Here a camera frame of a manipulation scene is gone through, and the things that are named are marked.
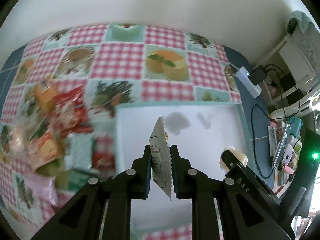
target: white surface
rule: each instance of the white surface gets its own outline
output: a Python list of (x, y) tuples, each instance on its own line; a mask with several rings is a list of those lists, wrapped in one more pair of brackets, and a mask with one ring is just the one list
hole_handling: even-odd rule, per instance
[(99, 21), (168, 25), (213, 38), (254, 63), (283, 38), (300, 0), (19, 0), (0, 29), (0, 66), (33, 38)]
[(249, 79), (249, 72), (245, 67), (241, 67), (236, 72), (236, 77), (240, 80), (242, 84), (247, 88), (253, 98), (256, 98), (261, 93), (261, 88), (259, 85), (254, 85)]
[[(219, 159), (223, 150), (234, 146), (246, 153), (244, 132), (237, 107), (233, 106), (147, 106), (143, 108), (120, 108), (117, 111), (117, 144), (119, 172), (131, 168), (133, 160), (143, 155), (145, 145), (156, 121), (161, 116), (180, 112), (191, 126), (179, 135), (168, 133), (169, 145), (176, 144), (180, 156), (187, 158), (191, 166), (208, 175), (223, 180)], [(197, 118), (201, 113), (211, 121), (211, 128), (205, 129)], [(172, 202), (165, 193), (151, 181), (149, 197), (146, 200), (132, 200), (131, 221), (136, 230), (174, 226), (182, 221), (191, 222), (191, 200), (178, 200), (172, 187)]]
[(291, 38), (286, 39), (286, 44), (279, 50), (279, 54), (285, 61), (296, 83), (308, 76), (309, 80), (316, 76), (316, 73), (308, 63), (299, 47), (294, 44)]

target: pink package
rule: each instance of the pink package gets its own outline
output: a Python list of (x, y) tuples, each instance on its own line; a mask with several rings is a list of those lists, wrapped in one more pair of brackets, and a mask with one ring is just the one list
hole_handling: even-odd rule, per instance
[(35, 196), (49, 201), (53, 206), (58, 205), (54, 177), (43, 177), (35, 173), (28, 173), (24, 176), (24, 181), (26, 187), (30, 188)]
[(284, 171), (288, 172), (289, 174), (293, 174), (294, 170), (291, 169), (287, 164), (284, 166)]

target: bread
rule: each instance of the bread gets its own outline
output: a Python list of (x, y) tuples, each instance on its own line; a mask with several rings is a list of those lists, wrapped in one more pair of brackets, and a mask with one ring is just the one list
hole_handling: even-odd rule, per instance
[(147, 68), (155, 73), (164, 73), (170, 80), (184, 81), (189, 78), (183, 56), (172, 50), (158, 49), (147, 57)]

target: metal screw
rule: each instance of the metal screw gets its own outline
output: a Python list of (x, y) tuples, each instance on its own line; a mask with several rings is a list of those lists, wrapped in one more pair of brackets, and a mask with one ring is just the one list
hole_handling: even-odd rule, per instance
[(129, 176), (132, 176), (132, 175), (136, 174), (136, 170), (134, 170), (134, 169), (128, 169), (126, 173), (127, 173)]
[(189, 175), (196, 175), (198, 172), (197, 172), (197, 170), (195, 170), (195, 169), (189, 169), (188, 170), (188, 174)]
[(88, 183), (89, 183), (90, 185), (95, 185), (95, 184), (98, 183), (98, 179), (97, 179), (97, 178), (90, 178), (90, 179), (88, 180)]
[(235, 181), (232, 178), (226, 178), (224, 182), (228, 185), (233, 185), (235, 183)]

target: red package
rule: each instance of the red package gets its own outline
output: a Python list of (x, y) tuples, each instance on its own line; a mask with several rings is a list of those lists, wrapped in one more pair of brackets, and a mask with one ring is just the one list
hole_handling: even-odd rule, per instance
[(92, 167), (98, 170), (115, 170), (115, 157), (113, 154), (93, 153)]
[(84, 107), (83, 96), (84, 87), (80, 86), (52, 99), (55, 104), (56, 125), (59, 126), (62, 137), (66, 137), (71, 132), (89, 133), (93, 131)]

